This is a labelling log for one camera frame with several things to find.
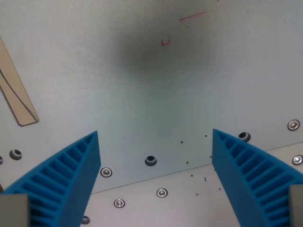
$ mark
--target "red marking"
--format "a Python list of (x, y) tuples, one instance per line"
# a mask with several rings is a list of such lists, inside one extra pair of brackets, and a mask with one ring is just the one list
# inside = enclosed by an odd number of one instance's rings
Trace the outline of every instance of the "red marking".
[(188, 17), (181, 18), (180, 22), (182, 20), (186, 20), (186, 19), (189, 19), (189, 18), (192, 18), (192, 17), (200, 16), (200, 15), (205, 14), (205, 13), (207, 13), (207, 11), (204, 11), (204, 12), (201, 12), (201, 13), (197, 13), (197, 14), (194, 14), (194, 15), (191, 15), (191, 16), (188, 16)]
[(167, 40), (167, 43), (163, 42), (163, 39), (161, 39), (161, 46), (166, 46), (170, 43), (170, 39)]

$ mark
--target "blue ribbed pad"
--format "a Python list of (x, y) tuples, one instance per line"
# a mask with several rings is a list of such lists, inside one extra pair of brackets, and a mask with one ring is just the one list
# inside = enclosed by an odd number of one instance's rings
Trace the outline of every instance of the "blue ribbed pad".
[(100, 166), (95, 131), (39, 164), (2, 194), (28, 194), (31, 227), (78, 227)]
[(303, 174), (224, 132), (213, 132), (213, 165), (242, 227), (289, 226), (288, 190)]

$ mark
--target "screw hole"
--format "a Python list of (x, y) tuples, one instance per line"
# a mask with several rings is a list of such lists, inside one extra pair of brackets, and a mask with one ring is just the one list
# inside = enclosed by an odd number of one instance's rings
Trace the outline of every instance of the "screw hole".
[(154, 156), (148, 156), (145, 159), (145, 164), (147, 166), (154, 166), (155, 164), (157, 164), (157, 159)]
[(11, 150), (9, 152), (9, 156), (13, 159), (13, 160), (20, 160), (22, 158), (22, 154), (20, 151), (14, 149), (14, 150)]
[(87, 216), (83, 216), (82, 224), (87, 225), (90, 222), (90, 218)]
[(245, 142), (248, 142), (251, 139), (251, 135), (248, 132), (242, 132), (238, 135), (238, 137)]

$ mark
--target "white metal surface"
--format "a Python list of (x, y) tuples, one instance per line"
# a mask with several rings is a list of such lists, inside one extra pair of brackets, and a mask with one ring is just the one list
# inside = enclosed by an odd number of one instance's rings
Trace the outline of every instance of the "white metal surface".
[[(292, 164), (295, 155), (303, 155), (303, 143), (269, 153), (303, 173), (303, 165)], [(166, 198), (156, 195), (161, 187), (168, 190)], [(113, 205), (117, 198), (125, 200), (122, 209)], [(90, 217), (87, 227), (240, 226), (213, 165), (92, 194), (85, 215)]]
[(265, 150), (302, 141), (302, 129), (287, 129), (303, 121), (302, 9), (300, 0), (0, 0), (0, 35), (40, 117), (19, 128), (0, 98), (0, 155), (24, 155), (4, 187), (94, 130), (113, 176), (93, 192), (210, 164), (213, 128), (247, 131)]

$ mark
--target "screw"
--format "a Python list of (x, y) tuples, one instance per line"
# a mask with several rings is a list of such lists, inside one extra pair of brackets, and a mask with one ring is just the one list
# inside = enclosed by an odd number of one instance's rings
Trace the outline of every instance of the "screw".
[(117, 207), (117, 208), (122, 208), (122, 207), (125, 206), (125, 202), (122, 199), (116, 199), (114, 201), (114, 206)]
[(101, 169), (100, 174), (103, 177), (110, 177), (113, 174), (113, 172), (110, 168), (105, 167)]
[(157, 190), (157, 196), (160, 198), (166, 197), (168, 194), (167, 190), (165, 188), (160, 188)]
[(290, 131), (295, 131), (300, 127), (300, 122), (298, 120), (291, 120), (288, 125), (287, 128)]
[(301, 165), (303, 162), (303, 156), (302, 155), (297, 155), (293, 158), (293, 164), (295, 166)]

